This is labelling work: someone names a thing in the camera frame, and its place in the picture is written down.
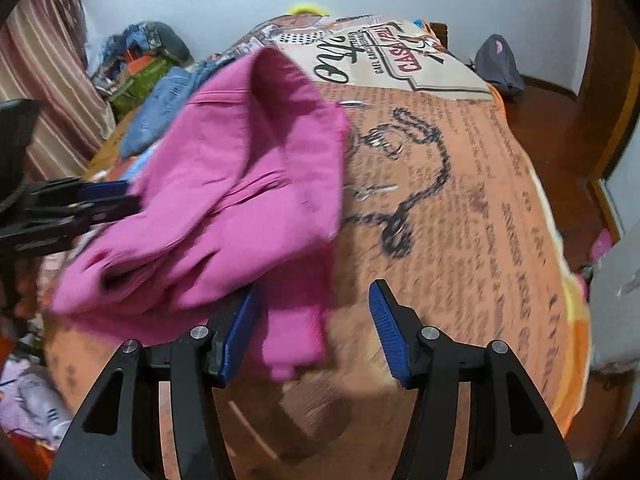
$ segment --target pile of clothes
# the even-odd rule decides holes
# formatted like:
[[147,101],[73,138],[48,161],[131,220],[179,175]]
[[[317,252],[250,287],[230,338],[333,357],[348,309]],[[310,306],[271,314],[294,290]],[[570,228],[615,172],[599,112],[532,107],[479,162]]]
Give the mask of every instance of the pile of clothes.
[[142,211],[68,264],[51,308],[102,336],[158,344],[255,282],[249,359],[287,379],[324,353],[346,115],[272,48],[169,74],[157,90],[123,140],[127,155],[164,132],[130,186]]
[[171,67],[193,62],[184,42],[162,22],[129,25],[86,49],[88,75],[117,119],[142,104]]

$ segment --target pink object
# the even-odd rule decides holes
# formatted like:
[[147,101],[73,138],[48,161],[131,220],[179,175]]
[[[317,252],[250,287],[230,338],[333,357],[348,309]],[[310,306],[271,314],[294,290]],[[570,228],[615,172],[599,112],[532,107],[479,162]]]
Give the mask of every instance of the pink object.
[[582,292],[582,300],[584,301],[584,303],[587,303],[589,301],[589,285],[587,285],[587,282],[584,281],[584,278],[581,274],[574,272],[574,277],[578,282],[578,285],[580,286],[580,291]]
[[609,252],[609,250],[613,247],[613,240],[611,238],[611,233],[608,229],[603,229],[598,234],[596,241],[591,246],[591,250],[589,251],[589,260],[592,264],[597,262],[601,257]]
[[322,358],[347,130],[340,107],[279,51],[223,68],[132,185],[142,212],[66,268],[53,311],[102,335],[157,344],[258,280],[254,360],[286,379]]

